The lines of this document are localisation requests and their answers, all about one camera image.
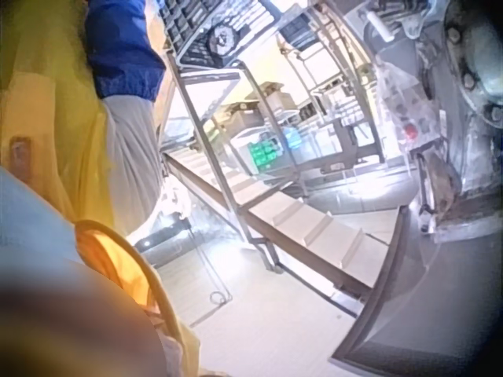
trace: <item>industrial equipment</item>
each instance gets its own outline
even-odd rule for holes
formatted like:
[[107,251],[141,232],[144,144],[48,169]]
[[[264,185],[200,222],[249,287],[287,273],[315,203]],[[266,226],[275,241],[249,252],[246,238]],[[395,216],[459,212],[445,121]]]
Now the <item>industrial equipment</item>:
[[[297,109],[283,104],[283,88],[260,86],[240,62],[243,37],[230,20],[202,28],[206,42],[172,35],[167,23],[172,76],[203,153],[163,148],[166,165],[263,252],[269,269],[293,271],[319,291],[335,289],[329,299],[347,312],[333,297],[353,300],[356,321],[334,363],[358,374],[430,375],[435,366],[444,375],[458,373],[472,355],[467,345],[483,341],[501,304],[496,28],[463,0],[322,0],[271,16],[262,37],[276,33],[306,92]],[[261,31],[255,35],[257,42]],[[203,60],[190,60],[193,46],[205,46]],[[322,55],[332,68],[312,69]],[[196,108],[191,83],[222,75],[249,81],[256,107],[242,110],[258,115],[259,109],[262,125],[215,121],[230,90],[215,96],[207,111]],[[210,120],[221,150],[240,161],[222,162],[217,137],[205,130]],[[358,167],[377,170],[396,158],[417,168],[419,196],[400,208],[379,269],[351,272],[355,255],[372,258],[376,246],[362,246],[371,243],[369,236],[281,191],[297,184],[308,196],[320,176],[330,182],[352,171],[356,178]],[[417,334],[418,324],[428,331]]]

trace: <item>floor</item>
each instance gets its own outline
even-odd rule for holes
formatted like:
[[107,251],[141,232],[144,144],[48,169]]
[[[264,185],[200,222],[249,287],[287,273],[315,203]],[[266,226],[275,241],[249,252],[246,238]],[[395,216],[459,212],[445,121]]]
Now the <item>floor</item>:
[[409,204],[417,194],[415,171],[411,175],[404,171],[379,179],[376,174],[348,178],[346,185],[313,191],[306,203],[332,214],[355,214],[396,209]]
[[232,295],[219,309],[210,294],[226,293],[210,279],[197,250],[158,272],[177,314],[200,338],[204,368],[233,377],[352,375],[328,357],[353,318],[288,274],[265,270],[257,251],[234,240],[212,240],[199,249]]

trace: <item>metal pole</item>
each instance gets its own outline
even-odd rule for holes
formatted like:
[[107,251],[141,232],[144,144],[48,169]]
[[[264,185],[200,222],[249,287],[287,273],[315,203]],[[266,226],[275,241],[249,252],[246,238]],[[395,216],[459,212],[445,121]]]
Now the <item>metal pole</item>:
[[292,170],[294,172],[294,175],[296,176],[296,180],[299,182],[300,187],[303,190],[304,196],[307,196],[307,188],[306,185],[303,182],[300,169],[297,166],[297,162],[295,157],[293,156],[292,150],[288,146],[288,141],[286,139],[285,134],[283,134],[283,130],[281,129],[280,125],[277,123],[276,117],[274,116],[273,110],[270,108],[269,103],[267,102],[266,96],[264,96],[264,93],[260,89],[260,85],[256,82],[255,77],[253,77],[252,73],[246,66],[246,64],[242,61],[238,62],[238,67],[241,68],[243,71],[244,75],[250,82],[250,85],[257,95],[259,101],[262,103],[264,109],[266,110],[267,116],[269,118],[270,125],[273,127],[274,132],[276,133],[279,142],[281,144],[281,147],[285,150],[286,155],[288,159],[290,160],[290,163],[292,164]]
[[220,125],[220,123],[217,122],[217,119],[215,119],[214,116],[211,117],[211,121],[213,124],[215,124],[215,127],[218,130],[218,133],[223,139],[223,142],[230,148],[230,151],[233,153],[234,157],[236,158],[237,163],[241,166],[241,169],[243,169],[244,173],[249,175],[250,177],[252,176],[251,171],[248,169],[248,166],[246,163],[243,161],[241,158],[240,154],[238,151],[234,148],[233,143],[230,142],[229,135],[227,135],[227,132],[223,129],[223,127]]
[[176,85],[174,84],[174,81],[171,80],[170,85],[167,88],[166,105],[163,112],[163,120],[162,123],[160,124],[159,139],[157,140],[159,148],[161,147],[161,143],[163,142],[164,130],[166,129],[167,120],[169,119],[170,116],[171,104],[173,103],[173,96],[175,89]]
[[180,76],[180,72],[178,71],[178,67],[176,65],[176,60],[172,53],[167,54],[168,66],[171,70],[171,75],[174,80],[175,85],[180,90],[180,94],[182,96],[183,102],[187,107],[187,111],[189,112],[189,116],[194,123],[194,129],[196,131],[196,135],[199,139],[200,146],[204,151],[204,154],[207,157],[208,162],[210,163],[211,169],[213,170],[213,174],[215,175],[216,181],[222,190],[223,197],[226,201],[227,207],[233,212],[234,216],[236,216],[237,222],[240,226],[240,234],[241,236],[250,242],[252,240],[252,235],[250,230],[248,229],[248,225],[244,221],[244,219],[238,214],[239,205],[237,204],[234,194],[229,187],[229,183],[227,182],[226,176],[224,175],[222,168],[220,167],[220,163],[218,162],[215,151],[211,147],[211,143],[207,138],[206,133],[204,132],[204,124],[199,119],[197,115],[196,108],[194,108],[194,104],[190,100],[189,92],[183,82],[183,78]]
[[320,119],[320,121],[323,123],[323,111],[321,110],[320,108],[320,104],[318,103],[318,101],[313,97],[313,95],[311,94],[311,91],[309,90],[309,88],[307,87],[307,84],[304,82],[302,76],[300,75],[299,71],[297,71],[297,68],[296,66],[292,63],[292,61],[290,60],[290,58],[288,57],[289,55],[289,51],[286,50],[286,48],[280,46],[280,43],[279,43],[279,35],[277,37],[277,46],[279,47],[280,49],[280,53],[281,55],[283,55],[286,59],[286,61],[288,62],[288,65],[290,66],[290,68],[293,70],[293,72],[296,74],[297,78],[299,79],[300,83],[302,84],[304,90],[306,91],[307,93],[307,96],[311,99],[311,103],[313,104],[314,108],[316,109],[316,112],[318,113],[318,118]]
[[340,67],[344,75],[350,81],[351,86],[353,86],[354,96],[362,109],[363,115],[367,119],[370,125],[370,130],[372,131],[372,136],[374,138],[374,144],[376,145],[377,151],[379,153],[380,159],[384,160],[382,145],[380,144],[379,134],[377,133],[376,125],[373,121],[372,112],[370,111],[369,102],[367,100],[367,96],[365,91],[362,89],[362,85],[358,81],[356,75],[354,74],[351,67],[346,62],[346,58],[339,51],[335,43],[333,42],[332,37],[330,36],[329,31],[325,27],[325,25],[321,22],[316,11],[314,9],[309,9],[307,11],[311,19],[318,25],[321,33],[326,37],[329,45],[327,46],[320,38],[320,43],[325,46],[327,51],[329,52],[332,59],[336,62],[336,64]]

